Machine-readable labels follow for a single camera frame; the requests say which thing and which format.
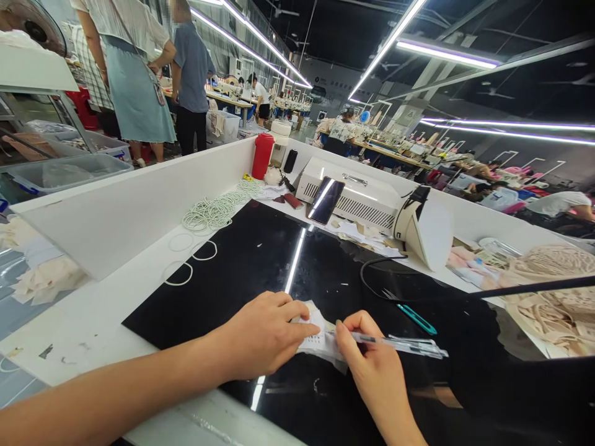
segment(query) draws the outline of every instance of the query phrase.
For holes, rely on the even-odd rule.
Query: black ceiling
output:
[[[275,17],[274,8],[267,0],[254,1],[291,49],[296,49],[292,40],[305,40],[314,0],[270,0],[280,9],[298,12],[299,17],[287,14]],[[590,32],[594,25],[589,3],[497,0],[459,30],[477,36],[473,49],[510,57]],[[382,39],[389,34],[389,22],[398,21],[398,11],[404,11],[409,4],[409,0],[318,0],[306,54],[362,71],[369,64],[370,55],[376,53]],[[428,0],[406,32],[436,39],[481,4],[483,0]],[[382,81],[413,85],[429,58],[417,56],[407,63],[411,55],[389,51],[373,75]],[[468,67],[457,66],[449,76],[466,71]],[[595,121],[593,73],[595,51],[588,48],[450,85],[439,93],[453,100],[464,99],[535,120],[590,122]],[[483,94],[489,93],[490,88],[496,88],[495,95]]]

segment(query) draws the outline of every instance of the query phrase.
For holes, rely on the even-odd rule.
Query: black tabletop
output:
[[[192,280],[161,285],[123,324],[159,349],[203,336],[265,290],[312,299],[330,321],[367,310],[385,334],[429,337],[393,302],[360,284],[361,265],[377,255],[251,201],[212,238],[218,254],[188,262]],[[207,243],[199,258],[213,254]],[[169,279],[184,282],[181,267]],[[404,299],[438,331],[449,358],[401,354],[415,419],[430,445],[581,444],[593,417],[591,359],[545,360],[501,308],[393,261],[372,265],[366,280]],[[257,381],[225,392],[252,406]],[[383,444],[348,372],[298,354],[265,379],[257,413],[309,445]]]

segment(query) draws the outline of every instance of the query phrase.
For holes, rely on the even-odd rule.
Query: woman in blue skirt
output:
[[[141,141],[151,143],[157,162],[163,162],[163,143],[174,142],[175,131],[155,73],[174,59],[169,34],[139,0],[71,0],[71,4],[112,92],[122,139],[129,140],[140,166],[144,166]],[[162,53],[153,60],[155,47]]]

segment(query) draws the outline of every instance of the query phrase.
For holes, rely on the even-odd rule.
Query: red thermos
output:
[[[256,151],[254,153],[254,163],[252,163],[253,178],[257,180],[265,178],[274,144],[275,139],[268,133],[261,133],[256,137]]]

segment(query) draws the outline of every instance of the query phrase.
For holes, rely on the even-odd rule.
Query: light blue skirt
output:
[[[107,76],[122,139],[142,142],[174,142],[169,107],[159,104],[153,84],[155,75],[146,68],[142,51],[122,39],[103,36]]]

